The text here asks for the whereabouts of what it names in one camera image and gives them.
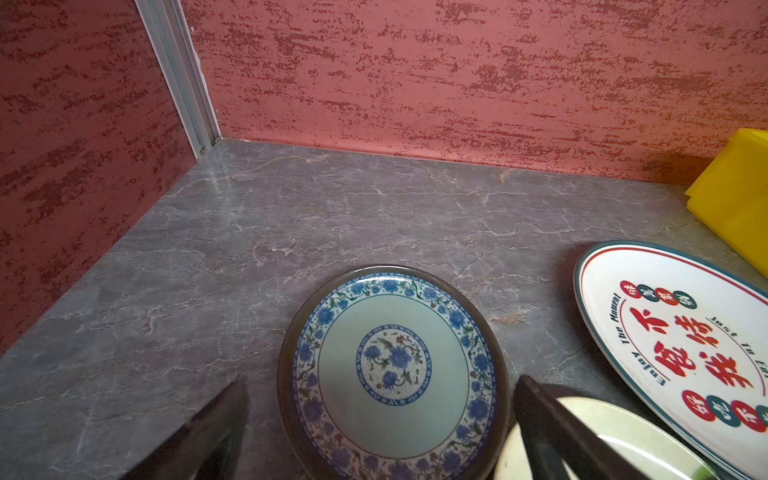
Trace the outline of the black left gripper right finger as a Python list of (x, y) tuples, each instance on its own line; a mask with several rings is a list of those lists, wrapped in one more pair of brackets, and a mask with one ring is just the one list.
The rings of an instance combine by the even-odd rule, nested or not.
[(644, 479), (529, 375), (518, 379), (513, 412), (534, 479)]

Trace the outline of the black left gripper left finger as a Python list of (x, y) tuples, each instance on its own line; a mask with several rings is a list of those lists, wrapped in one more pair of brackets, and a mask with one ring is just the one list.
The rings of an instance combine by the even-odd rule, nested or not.
[(122, 477), (232, 479), (248, 416), (246, 379), (239, 377)]

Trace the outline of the blue floral plate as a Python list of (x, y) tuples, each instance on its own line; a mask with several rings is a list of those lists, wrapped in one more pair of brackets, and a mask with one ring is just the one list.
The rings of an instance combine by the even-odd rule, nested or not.
[(483, 479), (507, 435), (502, 350), (425, 271), (366, 266), (318, 288), (277, 367), (284, 429), (313, 479)]

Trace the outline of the cream plate green patch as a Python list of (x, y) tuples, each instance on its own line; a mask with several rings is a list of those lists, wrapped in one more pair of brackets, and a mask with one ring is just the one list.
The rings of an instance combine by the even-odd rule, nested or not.
[[(587, 397), (561, 397), (558, 401), (650, 479), (720, 479), (682, 443), (626, 409)], [(518, 425), (507, 437), (493, 479), (533, 479)]]

